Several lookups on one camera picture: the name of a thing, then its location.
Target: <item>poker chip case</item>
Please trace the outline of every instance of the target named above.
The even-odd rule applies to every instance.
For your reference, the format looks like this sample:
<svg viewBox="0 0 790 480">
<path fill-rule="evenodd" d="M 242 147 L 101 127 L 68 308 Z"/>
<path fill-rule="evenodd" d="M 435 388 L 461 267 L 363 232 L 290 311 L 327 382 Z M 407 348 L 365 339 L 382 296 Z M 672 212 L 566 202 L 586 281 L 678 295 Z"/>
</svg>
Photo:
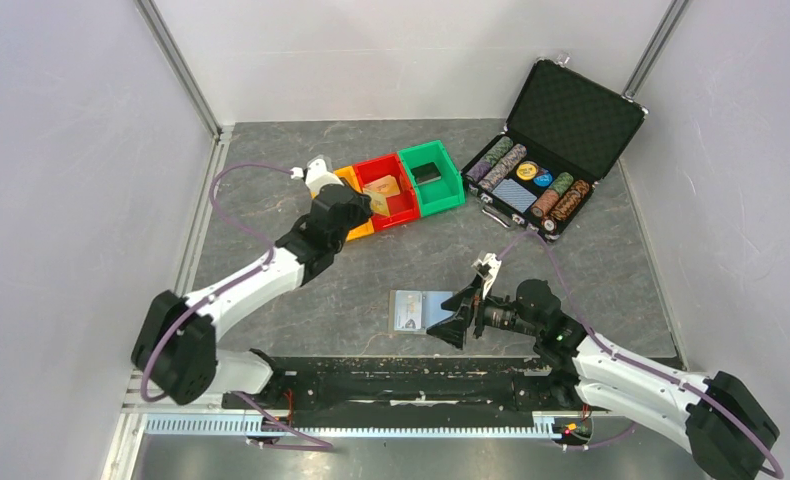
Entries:
<svg viewBox="0 0 790 480">
<path fill-rule="evenodd" d="M 484 213 L 505 227 L 519 225 L 537 230 L 546 240 L 556 240 L 595 194 L 598 181 L 619 160 L 647 114 L 645 107 L 570 70 L 565 63 L 540 59 L 525 80 L 503 132 L 461 170 L 464 186 L 484 203 Z M 500 192 L 496 187 L 484 188 L 479 178 L 470 178 L 467 172 L 504 137 L 509 137 L 514 145 L 523 145 L 527 155 L 505 174 L 500 182 L 505 187 Z M 529 192 L 536 200 L 548 188 L 517 176 L 518 165 L 524 162 L 536 163 L 553 178 L 565 172 L 590 186 L 563 221 L 546 222 L 553 230 L 543 225 L 547 217 L 537 217 L 530 208 L 521 210 L 522 195 Z M 518 196 L 515 201 L 508 196 L 508 203 L 498 193 L 509 192 L 511 186 L 516 187 Z"/>
</svg>

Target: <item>card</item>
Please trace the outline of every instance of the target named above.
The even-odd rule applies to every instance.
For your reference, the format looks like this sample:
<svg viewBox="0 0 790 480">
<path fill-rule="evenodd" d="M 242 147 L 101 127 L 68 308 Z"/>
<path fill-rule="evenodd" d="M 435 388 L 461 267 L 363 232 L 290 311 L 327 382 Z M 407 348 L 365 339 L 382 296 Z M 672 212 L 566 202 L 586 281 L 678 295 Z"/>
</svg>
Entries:
<svg viewBox="0 0 790 480">
<path fill-rule="evenodd" d="M 394 333 L 424 333 L 452 315 L 442 310 L 442 302 L 454 292 L 393 290 L 389 295 L 390 331 Z"/>
<path fill-rule="evenodd" d="M 383 215 L 384 217 L 389 216 L 389 202 L 386 200 L 386 197 L 383 196 L 383 194 L 373 192 L 371 190 L 363 190 L 363 193 L 371 197 L 369 206 L 371 207 L 372 212 L 378 215 Z"/>
<path fill-rule="evenodd" d="M 528 207 L 536 201 L 536 195 L 530 193 L 525 187 L 515 180 L 505 178 L 495 187 L 492 194 L 500 198 L 507 205 L 515 208 L 519 213 L 527 211 Z"/>
</svg>

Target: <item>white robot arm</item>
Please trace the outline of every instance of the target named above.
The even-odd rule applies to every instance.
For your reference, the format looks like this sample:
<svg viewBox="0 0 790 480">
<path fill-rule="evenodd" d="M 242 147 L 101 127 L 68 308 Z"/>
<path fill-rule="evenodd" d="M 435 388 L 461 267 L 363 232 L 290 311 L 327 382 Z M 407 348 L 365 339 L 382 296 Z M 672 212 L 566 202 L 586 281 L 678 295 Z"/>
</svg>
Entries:
<svg viewBox="0 0 790 480">
<path fill-rule="evenodd" d="M 259 393 L 272 375 L 268 363 L 253 352 L 219 350 L 218 340 L 264 304 L 318 276 L 348 232 L 371 218 L 369 197 L 343 184 L 324 158 L 293 170 L 293 178 L 304 178 L 314 195 L 310 213 L 272 250 L 213 285 L 183 297 L 166 291 L 151 303 L 131 361 L 149 370 L 146 376 L 176 403 L 191 403 L 208 391 Z M 189 318 L 182 319 L 186 313 Z M 177 338 L 163 344 L 179 320 Z"/>
<path fill-rule="evenodd" d="M 472 283 L 442 303 L 454 314 L 428 328 L 429 335 L 457 348 L 472 324 L 476 338 L 485 327 L 530 335 L 552 369 L 551 393 L 561 404 L 587 404 L 644 425 L 692 454 L 713 478 L 755 478 L 764 453 L 705 400 L 724 405 L 768 451 L 780 431 L 739 379 L 682 372 L 623 349 L 563 313 L 544 280 L 525 280 L 513 299 L 493 296 L 500 262 L 490 253 L 473 266 Z"/>
</svg>

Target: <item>white wall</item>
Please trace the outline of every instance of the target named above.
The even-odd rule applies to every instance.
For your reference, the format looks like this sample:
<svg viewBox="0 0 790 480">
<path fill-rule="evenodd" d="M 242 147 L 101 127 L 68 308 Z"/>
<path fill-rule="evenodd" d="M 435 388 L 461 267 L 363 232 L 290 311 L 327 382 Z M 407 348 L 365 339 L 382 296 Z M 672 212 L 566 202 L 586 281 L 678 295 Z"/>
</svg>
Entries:
<svg viewBox="0 0 790 480">
<path fill-rule="evenodd" d="M 216 116 L 506 117 L 536 57 L 620 91 L 668 0 L 156 0 Z"/>
<path fill-rule="evenodd" d="M 210 138 L 128 0 L 0 0 L 0 479 L 98 478 Z"/>
<path fill-rule="evenodd" d="M 690 362 L 739 376 L 790 478 L 790 2 L 693 2 L 626 166 Z"/>
</svg>

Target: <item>green bin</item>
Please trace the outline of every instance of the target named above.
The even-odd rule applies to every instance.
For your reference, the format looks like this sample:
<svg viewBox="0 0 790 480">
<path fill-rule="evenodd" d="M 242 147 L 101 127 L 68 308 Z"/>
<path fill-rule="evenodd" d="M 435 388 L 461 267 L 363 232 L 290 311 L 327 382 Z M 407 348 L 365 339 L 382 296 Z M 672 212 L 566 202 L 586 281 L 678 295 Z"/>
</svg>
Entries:
<svg viewBox="0 0 790 480">
<path fill-rule="evenodd" d="M 401 159 L 404 170 L 407 171 L 410 182 L 416 191 L 422 217 L 458 207 L 466 202 L 460 172 L 454 166 L 441 141 L 435 140 L 424 145 L 399 150 L 398 158 Z M 436 165 L 441 173 L 441 178 L 424 185 L 416 184 L 411 170 L 429 163 Z"/>
</svg>

